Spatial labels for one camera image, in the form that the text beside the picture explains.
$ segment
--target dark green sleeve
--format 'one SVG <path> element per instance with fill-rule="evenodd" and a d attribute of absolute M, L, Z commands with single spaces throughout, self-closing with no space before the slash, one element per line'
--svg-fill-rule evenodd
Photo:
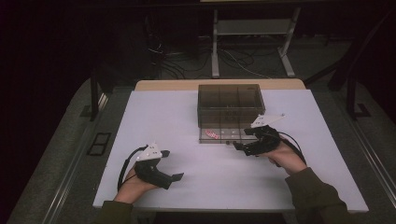
<path fill-rule="evenodd" d="M 133 206 L 130 203 L 105 201 L 99 215 L 92 224 L 130 224 Z"/>
<path fill-rule="evenodd" d="M 311 168 L 286 178 L 299 223 L 354 223 L 337 190 L 323 183 Z"/>

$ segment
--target table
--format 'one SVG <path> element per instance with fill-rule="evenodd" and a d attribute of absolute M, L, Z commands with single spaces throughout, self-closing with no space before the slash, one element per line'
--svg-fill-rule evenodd
<path fill-rule="evenodd" d="M 101 207 L 104 200 L 113 199 L 121 166 L 129 154 L 155 141 L 161 150 L 171 152 L 160 161 L 159 170 L 168 175 L 185 174 L 169 190 L 145 194 L 134 204 L 136 208 L 195 212 L 294 209 L 283 169 L 267 159 L 247 157 L 233 146 L 199 144 L 196 110 L 200 83 L 260 84 L 266 113 L 287 116 L 272 126 L 299 142 L 308 165 L 338 189 L 350 211 L 368 210 L 311 91 L 298 79 L 139 82 L 125 109 L 93 206 Z"/>

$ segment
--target hand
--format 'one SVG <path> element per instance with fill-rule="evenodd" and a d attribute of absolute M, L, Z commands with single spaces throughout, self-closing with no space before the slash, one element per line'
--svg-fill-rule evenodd
<path fill-rule="evenodd" d="M 268 157 L 271 163 L 277 163 L 282 166 L 288 175 L 298 173 L 307 167 L 300 157 L 294 153 L 293 149 L 282 141 L 280 141 L 279 146 L 275 150 L 259 154 L 258 156 Z"/>
<path fill-rule="evenodd" d="M 146 191 L 158 188 L 155 185 L 147 183 L 136 176 L 134 167 L 129 171 L 125 177 L 125 182 L 122 184 L 114 201 L 121 203 L 134 203 Z"/>

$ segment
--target person's right hand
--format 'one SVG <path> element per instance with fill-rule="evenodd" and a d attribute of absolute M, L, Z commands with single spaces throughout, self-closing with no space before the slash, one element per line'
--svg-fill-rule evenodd
<path fill-rule="evenodd" d="M 300 172 L 307 167 L 300 157 L 294 153 L 293 149 L 282 141 L 280 141 L 279 146 L 275 150 L 259 154 L 258 156 L 268 157 L 271 163 L 279 164 L 289 175 Z"/>

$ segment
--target white plastic part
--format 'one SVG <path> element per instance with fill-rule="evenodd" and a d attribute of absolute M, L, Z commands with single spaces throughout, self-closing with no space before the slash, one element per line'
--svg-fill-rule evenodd
<path fill-rule="evenodd" d="M 149 145 L 140 155 L 136 158 L 136 161 L 149 161 L 154 159 L 159 159 L 163 156 L 158 145 L 152 143 Z"/>
<path fill-rule="evenodd" d="M 269 125 L 277 120 L 285 118 L 285 114 L 282 115 L 259 115 L 253 123 L 250 124 L 251 128 L 258 128 L 265 125 Z"/>

